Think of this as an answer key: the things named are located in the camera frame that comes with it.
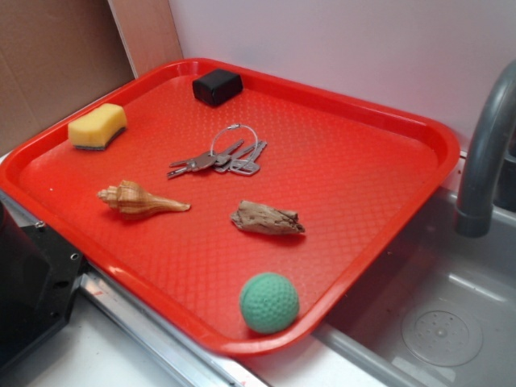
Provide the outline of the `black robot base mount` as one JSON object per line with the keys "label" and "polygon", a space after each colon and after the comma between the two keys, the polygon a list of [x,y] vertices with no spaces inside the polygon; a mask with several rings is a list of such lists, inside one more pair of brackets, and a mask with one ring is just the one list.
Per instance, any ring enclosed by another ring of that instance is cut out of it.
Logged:
{"label": "black robot base mount", "polygon": [[50,226],[19,226],[1,206],[1,373],[65,327],[83,254]]}

